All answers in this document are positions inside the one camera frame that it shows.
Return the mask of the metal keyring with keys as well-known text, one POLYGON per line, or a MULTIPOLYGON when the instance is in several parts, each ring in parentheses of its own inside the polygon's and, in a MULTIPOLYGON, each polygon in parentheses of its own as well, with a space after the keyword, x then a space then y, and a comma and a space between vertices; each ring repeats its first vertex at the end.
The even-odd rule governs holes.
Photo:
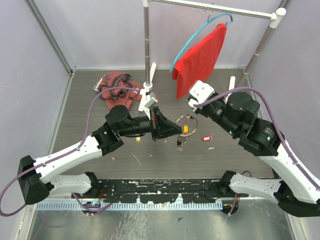
POLYGON ((182 133, 178 135, 176 140, 176 147, 180 151, 182 151, 183 145, 189 140, 189 137, 196 132, 199 125, 196 117, 191 114, 182 115, 176 120, 175 124, 178 125, 182 120, 185 120, 185 124, 182 127, 182 133))

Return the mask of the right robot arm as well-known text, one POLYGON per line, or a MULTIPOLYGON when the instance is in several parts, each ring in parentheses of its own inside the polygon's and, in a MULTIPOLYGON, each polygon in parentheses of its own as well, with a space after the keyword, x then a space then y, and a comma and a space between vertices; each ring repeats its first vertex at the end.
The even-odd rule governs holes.
POLYGON ((320 215, 320 180, 298 160, 284 135, 275 125, 257 116, 260 104, 246 92, 232 93, 193 111, 212 119, 244 150, 259 157, 279 179, 258 179, 227 170, 219 180, 219 191, 225 197, 248 194, 277 203, 296 217, 320 215))

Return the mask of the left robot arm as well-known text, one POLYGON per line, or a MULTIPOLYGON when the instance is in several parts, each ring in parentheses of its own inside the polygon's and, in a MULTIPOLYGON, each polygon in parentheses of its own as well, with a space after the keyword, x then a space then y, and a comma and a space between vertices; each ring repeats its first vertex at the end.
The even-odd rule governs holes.
POLYGON ((80 175, 63 175, 63 172, 114 152, 124 145, 122 137, 151 134, 152 140, 156 141, 183 132, 157 106, 150 112, 151 117, 131 117, 125 106, 117 105, 105 116, 103 126, 81 142, 44 157, 23 157, 17 175, 25 204, 33 205, 49 196, 69 193, 95 198, 100 193, 101 185, 93 172, 87 171, 80 175))

